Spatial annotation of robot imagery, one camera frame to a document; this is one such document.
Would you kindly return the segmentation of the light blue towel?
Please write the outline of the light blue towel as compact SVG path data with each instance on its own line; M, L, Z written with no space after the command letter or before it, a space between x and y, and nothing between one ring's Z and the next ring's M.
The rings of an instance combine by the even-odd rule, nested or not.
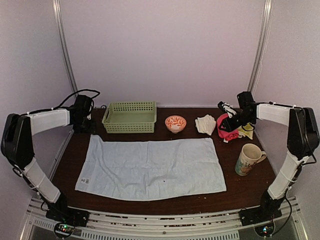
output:
M123 201L158 201L227 190L211 138L89 140L75 190Z

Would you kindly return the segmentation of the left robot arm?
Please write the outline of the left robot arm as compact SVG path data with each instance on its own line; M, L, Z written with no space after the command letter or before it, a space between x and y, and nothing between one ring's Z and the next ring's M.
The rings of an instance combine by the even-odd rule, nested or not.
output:
M39 166L34 152L33 137L51 129L72 126L76 133L88 131L92 126L89 119L94 109L94 99L79 94L74 104L39 109L23 114L7 116L0 151L12 165L13 171L37 192L47 203L49 210L61 222L72 218L65 195L49 180Z

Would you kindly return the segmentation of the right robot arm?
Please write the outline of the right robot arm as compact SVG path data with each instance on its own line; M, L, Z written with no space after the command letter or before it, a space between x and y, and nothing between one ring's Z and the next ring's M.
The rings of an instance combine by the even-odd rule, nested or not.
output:
M259 220L266 221L280 208L287 191L298 179L303 167L309 164L320 144L320 134L314 111L310 107L297 107L274 102L256 102L252 93L243 91L237 95L240 111L226 102L218 108L227 113L220 130L232 132L246 124L255 125L257 120L271 121L288 127L287 154L278 175L261 196L255 211Z

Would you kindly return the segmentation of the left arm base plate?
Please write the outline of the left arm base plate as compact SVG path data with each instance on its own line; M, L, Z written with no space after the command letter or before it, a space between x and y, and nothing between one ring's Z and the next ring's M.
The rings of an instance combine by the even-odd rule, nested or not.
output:
M49 209L46 218L56 222L65 223L74 227L86 227L90 213L85 210L68 208L67 215L59 213L57 210Z

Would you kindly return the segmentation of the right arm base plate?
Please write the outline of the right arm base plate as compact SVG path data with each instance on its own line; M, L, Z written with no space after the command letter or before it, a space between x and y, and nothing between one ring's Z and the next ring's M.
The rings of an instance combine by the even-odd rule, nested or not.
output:
M273 218L279 218L282 216L282 212L280 210L276 210L273 214L263 213L259 206L254 208L242 209L238 212L238 214L242 226L271 221Z

